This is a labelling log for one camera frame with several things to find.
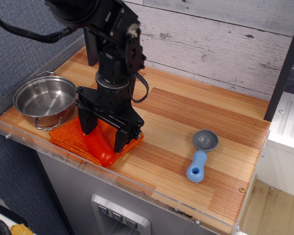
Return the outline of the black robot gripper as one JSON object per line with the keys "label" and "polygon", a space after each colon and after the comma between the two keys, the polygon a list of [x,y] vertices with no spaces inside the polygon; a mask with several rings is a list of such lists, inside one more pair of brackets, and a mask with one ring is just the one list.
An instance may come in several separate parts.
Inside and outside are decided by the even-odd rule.
{"label": "black robot gripper", "polygon": [[108,89],[101,85],[98,88],[79,86],[78,117],[81,130],[90,134],[98,125],[98,119],[117,129],[114,151],[121,153],[133,139],[141,137],[143,119],[134,110],[128,88]]}

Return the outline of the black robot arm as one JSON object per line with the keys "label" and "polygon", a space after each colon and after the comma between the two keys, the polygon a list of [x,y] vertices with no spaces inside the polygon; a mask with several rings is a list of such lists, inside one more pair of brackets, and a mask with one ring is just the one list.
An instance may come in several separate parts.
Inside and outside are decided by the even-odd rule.
{"label": "black robot arm", "polygon": [[84,134],[102,120],[117,129],[114,150],[121,152],[141,135],[143,119],[132,107],[135,82],[146,57],[138,16],[121,0],[48,0],[54,17],[71,29],[95,36],[99,68],[95,89],[78,87],[78,116]]}

